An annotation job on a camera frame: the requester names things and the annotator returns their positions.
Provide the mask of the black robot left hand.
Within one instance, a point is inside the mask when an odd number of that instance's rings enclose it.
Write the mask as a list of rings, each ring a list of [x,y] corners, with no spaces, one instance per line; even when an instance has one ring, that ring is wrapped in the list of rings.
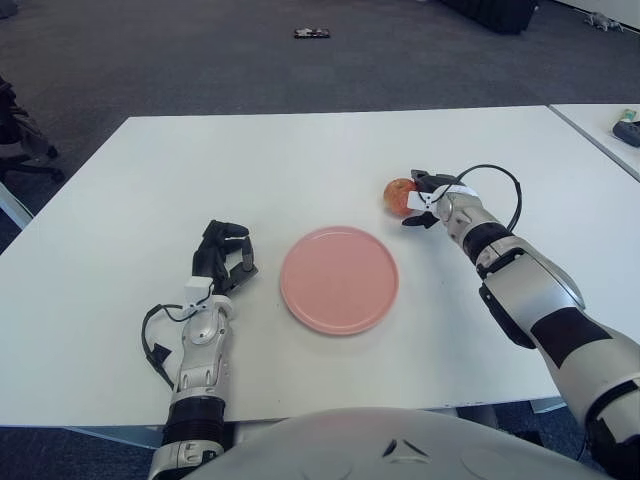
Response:
[[[213,295],[227,296],[257,273],[249,230],[211,220],[193,254],[192,275],[209,278]]]

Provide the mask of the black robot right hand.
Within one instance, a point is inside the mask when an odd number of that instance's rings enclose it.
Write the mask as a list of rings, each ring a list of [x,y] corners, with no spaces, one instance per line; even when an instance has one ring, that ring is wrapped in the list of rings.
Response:
[[[453,185],[456,178],[446,174],[430,174],[425,170],[412,169],[411,179],[415,190],[410,192],[407,208],[410,213],[402,221],[406,227],[422,226],[429,229],[439,218],[436,213],[436,198],[444,192],[444,188]]]

